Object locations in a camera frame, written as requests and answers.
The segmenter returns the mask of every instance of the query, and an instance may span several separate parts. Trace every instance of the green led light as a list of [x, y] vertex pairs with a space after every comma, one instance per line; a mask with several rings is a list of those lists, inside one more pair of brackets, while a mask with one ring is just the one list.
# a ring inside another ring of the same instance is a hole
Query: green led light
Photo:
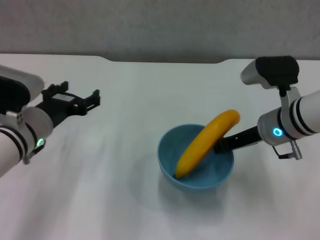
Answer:
[[39, 141], [36, 143], [36, 146], [39, 147], [44, 142], [43, 138], [40, 138]]

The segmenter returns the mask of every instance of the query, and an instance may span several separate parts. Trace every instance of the blue led light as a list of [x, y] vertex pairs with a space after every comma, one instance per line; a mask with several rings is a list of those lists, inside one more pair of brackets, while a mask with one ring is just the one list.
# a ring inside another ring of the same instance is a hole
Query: blue led light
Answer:
[[273, 134], [277, 137], [281, 137], [284, 134], [284, 132], [280, 128], [275, 127], [273, 129]]

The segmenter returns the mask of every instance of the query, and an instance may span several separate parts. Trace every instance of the gray wall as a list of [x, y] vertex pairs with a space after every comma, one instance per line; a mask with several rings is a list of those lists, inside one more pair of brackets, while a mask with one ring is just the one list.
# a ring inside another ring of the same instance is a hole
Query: gray wall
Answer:
[[318, 0], [0, 0], [0, 53], [320, 59]]

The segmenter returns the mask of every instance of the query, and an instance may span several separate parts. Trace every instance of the black stripe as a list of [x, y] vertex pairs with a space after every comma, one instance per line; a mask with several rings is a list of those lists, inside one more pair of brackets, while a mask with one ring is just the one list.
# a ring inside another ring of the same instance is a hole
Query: black stripe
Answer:
[[24, 155], [23, 155], [23, 150], [22, 150], [22, 147], [20, 146], [19, 141], [14, 136], [12, 136], [12, 134], [10, 134], [9, 132], [7, 132], [5, 130], [0, 129], [0, 133], [8, 136], [12, 140], [12, 142], [14, 142], [14, 144], [16, 145], [16, 148], [19, 151], [19, 155], [20, 155], [19, 161], [20, 161]]
[[305, 133], [297, 124], [295, 117], [294, 117], [294, 105], [295, 105], [296, 100], [293, 101], [290, 105], [290, 110], [289, 110], [289, 116], [292, 122], [292, 125], [294, 126], [295, 130], [297, 130], [300, 134], [304, 136], [311, 136], [312, 134]]
[[302, 116], [301, 116], [301, 112], [300, 112], [300, 102], [301, 102], [302, 97], [298, 100], [298, 102], [296, 103], [296, 115], [298, 116], [298, 119], [301, 123], [301, 125], [310, 133], [316, 134], [316, 131], [311, 130], [307, 124], [305, 123], [305, 121], [303, 120]]
[[20, 138], [20, 140], [21, 140], [21, 142], [23, 144], [23, 147], [24, 147], [25, 155], [27, 155], [27, 153], [28, 153], [28, 144], [27, 144], [27, 141], [25, 140], [24, 136], [22, 136], [22, 134], [20, 132], [18, 132], [17, 130], [15, 130], [13, 127], [1, 125], [0, 128], [8, 129], [8, 130], [14, 132]]
[[283, 134], [284, 134], [288, 139], [297, 140], [297, 139], [294, 138], [293, 136], [290, 136], [289, 133], [287, 133], [287, 131], [285, 130], [284, 126], [282, 125], [282, 121], [281, 121], [281, 107], [280, 107], [279, 110], [278, 110], [278, 114], [277, 114], [276, 118], [277, 118], [277, 122], [278, 122], [278, 125], [279, 125], [280, 129], [283, 131]]
[[34, 139], [34, 148], [36, 148], [37, 142], [38, 142], [37, 135], [36, 135], [34, 129], [33, 129], [28, 123], [25, 123], [25, 125], [26, 125], [26, 127], [29, 129], [30, 133], [31, 133], [32, 136], [33, 136], [33, 139]]

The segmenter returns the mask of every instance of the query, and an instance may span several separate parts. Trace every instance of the yellow banana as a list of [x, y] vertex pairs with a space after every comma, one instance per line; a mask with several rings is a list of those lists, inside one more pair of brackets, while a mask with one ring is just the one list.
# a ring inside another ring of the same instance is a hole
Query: yellow banana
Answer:
[[240, 121], [236, 110], [225, 111], [216, 116], [195, 137], [176, 164], [174, 177], [182, 178], [190, 173], [206, 156], [216, 142]]

